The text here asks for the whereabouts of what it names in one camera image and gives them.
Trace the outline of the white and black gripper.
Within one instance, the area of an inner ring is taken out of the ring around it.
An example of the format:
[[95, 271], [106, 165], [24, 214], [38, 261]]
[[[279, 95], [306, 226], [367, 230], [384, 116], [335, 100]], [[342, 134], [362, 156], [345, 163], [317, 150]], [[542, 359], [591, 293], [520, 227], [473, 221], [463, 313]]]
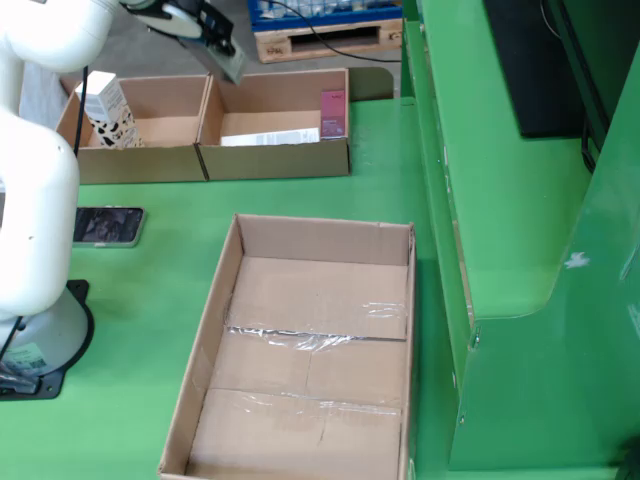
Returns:
[[177, 37], [178, 44], [200, 63], [217, 63], [215, 45], [198, 39], [202, 27], [197, 20], [170, 1], [125, 1], [124, 8], [147, 27]]

